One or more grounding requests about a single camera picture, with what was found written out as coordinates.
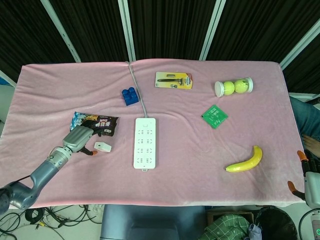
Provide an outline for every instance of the white plug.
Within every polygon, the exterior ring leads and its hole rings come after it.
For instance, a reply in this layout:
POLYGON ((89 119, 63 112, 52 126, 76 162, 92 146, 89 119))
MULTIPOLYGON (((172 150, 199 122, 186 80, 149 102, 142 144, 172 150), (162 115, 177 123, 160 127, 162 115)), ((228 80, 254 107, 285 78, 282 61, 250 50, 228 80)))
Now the white plug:
POLYGON ((111 146, 109 144, 106 144, 105 142, 97 141, 94 144, 94 149, 97 149, 101 152, 111 152, 111 146))

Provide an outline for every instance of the tennis ball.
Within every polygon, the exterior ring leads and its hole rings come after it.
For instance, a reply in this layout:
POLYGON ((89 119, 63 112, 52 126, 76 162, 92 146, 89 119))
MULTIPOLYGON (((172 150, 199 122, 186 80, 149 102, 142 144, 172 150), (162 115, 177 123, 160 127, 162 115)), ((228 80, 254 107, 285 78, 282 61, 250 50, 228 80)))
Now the tennis ball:
POLYGON ((235 91, 235 85, 232 81, 225 81, 223 83, 224 95, 231 95, 235 91))
POLYGON ((238 94, 243 94, 249 89, 249 84, 246 80, 239 79, 234 83, 234 90, 238 94))

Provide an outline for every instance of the banana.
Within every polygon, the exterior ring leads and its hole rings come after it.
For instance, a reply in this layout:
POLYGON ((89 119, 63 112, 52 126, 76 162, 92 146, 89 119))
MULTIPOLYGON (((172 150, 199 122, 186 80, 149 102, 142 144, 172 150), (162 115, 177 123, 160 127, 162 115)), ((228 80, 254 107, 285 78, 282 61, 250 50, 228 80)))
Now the banana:
POLYGON ((249 160, 229 165, 225 170, 230 173, 237 173, 253 169, 260 163, 262 155, 262 149, 255 145, 253 146, 253 156, 249 160))

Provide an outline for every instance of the gray chair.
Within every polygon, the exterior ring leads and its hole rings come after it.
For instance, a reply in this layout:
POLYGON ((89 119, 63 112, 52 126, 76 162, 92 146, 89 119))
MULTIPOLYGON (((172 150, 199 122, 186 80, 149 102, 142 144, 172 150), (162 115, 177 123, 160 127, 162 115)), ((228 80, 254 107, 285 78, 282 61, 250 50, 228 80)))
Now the gray chair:
POLYGON ((206 227, 204 206, 105 205, 100 240, 196 240, 206 227))

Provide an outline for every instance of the person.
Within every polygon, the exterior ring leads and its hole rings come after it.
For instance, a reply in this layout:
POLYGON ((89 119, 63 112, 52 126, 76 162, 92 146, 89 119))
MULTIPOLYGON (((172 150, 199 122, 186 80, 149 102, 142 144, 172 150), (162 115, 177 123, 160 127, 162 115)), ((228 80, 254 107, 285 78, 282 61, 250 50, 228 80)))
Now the person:
POLYGON ((320 160, 320 110, 294 97, 290 102, 303 148, 320 160))

